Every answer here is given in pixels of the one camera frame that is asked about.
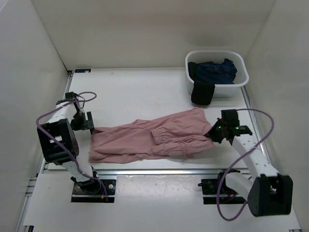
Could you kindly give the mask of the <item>pink trousers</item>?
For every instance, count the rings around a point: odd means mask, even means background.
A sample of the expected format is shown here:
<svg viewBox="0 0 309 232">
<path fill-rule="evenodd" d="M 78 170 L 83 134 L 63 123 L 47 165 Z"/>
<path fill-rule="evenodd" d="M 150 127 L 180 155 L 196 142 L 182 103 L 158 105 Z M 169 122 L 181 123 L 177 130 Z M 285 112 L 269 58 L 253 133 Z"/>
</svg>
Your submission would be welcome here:
<svg viewBox="0 0 309 232">
<path fill-rule="evenodd" d="M 126 164 L 189 158 L 214 147 L 212 140 L 205 137 L 210 128 L 201 108 L 153 120 L 137 119 L 116 127 L 97 127 L 91 136 L 89 160 Z"/>
</svg>

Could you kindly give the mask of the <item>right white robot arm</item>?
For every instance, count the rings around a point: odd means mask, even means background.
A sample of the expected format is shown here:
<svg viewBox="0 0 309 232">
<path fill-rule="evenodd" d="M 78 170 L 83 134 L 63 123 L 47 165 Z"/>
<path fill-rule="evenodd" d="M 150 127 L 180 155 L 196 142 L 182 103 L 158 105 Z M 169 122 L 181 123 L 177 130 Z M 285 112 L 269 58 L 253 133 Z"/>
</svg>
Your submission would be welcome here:
<svg viewBox="0 0 309 232">
<path fill-rule="evenodd" d="M 231 190 L 241 196 L 255 217 L 288 215 L 292 209 L 293 181 L 290 176 L 282 175 L 257 149 L 259 143 L 247 126 L 238 120 L 220 118 L 212 126 L 206 137 L 221 143 L 226 139 L 240 154 L 235 161 L 242 160 L 251 174 L 251 179 L 233 167 L 227 168 L 217 180 L 216 203 L 220 203 L 220 192 Z"/>
</svg>

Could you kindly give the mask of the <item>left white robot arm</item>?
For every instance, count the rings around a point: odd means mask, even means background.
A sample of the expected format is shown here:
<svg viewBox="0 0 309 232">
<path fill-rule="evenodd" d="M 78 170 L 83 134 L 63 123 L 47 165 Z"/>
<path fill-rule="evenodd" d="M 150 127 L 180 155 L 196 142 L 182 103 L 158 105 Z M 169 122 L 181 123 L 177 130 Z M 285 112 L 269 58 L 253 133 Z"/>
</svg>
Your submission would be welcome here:
<svg viewBox="0 0 309 232">
<path fill-rule="evenodd" d="M 92 114 L 84 111 L 84 104 L 96 97 L 91 91 L 68 92 L 56 103 L 54 110 L 36 119 L 36 125 L 45 161 L 69 171 L 81 190 L 105 195 L 107 191 L 97 171 L 88 161 L 78 161 L 79 146 L 75 136 L 76 131 L 94 132 Z"/>
</svg>

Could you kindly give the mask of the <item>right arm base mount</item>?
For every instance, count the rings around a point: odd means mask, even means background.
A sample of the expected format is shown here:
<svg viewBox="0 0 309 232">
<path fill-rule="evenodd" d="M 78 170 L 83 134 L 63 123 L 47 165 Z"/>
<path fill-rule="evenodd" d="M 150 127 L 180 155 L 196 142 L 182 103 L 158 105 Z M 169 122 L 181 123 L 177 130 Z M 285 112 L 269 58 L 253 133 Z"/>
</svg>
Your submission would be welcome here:
<svg viewBox="0 0 309 232">
<path fill-rule="evenodd" d="M 216 204 L 218 184 L 219 180 L 217 179 L 201 179 L 198 183 L 197 186 L 202 189 L 204 205 Z M 220 204 L 243 204 L 244 202 L 245 200 L 238 193 L 223 184 L 219 195 Z"/>
</svg>

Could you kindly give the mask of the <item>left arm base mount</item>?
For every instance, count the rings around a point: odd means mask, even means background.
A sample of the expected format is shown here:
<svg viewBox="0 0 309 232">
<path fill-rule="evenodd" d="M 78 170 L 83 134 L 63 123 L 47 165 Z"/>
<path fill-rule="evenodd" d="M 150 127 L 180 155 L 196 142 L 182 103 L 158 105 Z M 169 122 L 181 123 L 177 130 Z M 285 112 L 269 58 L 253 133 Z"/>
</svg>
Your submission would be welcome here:
<svg viewBox="0 0 309 232">
<path fill-rule="evenodd" d="M 103 185 L 93 179 L 77 182 L 72 176 L 71 180 L 74 182 L 72 203 L 114 203 L 116 179 L 100 179 Z"/>
</svg>

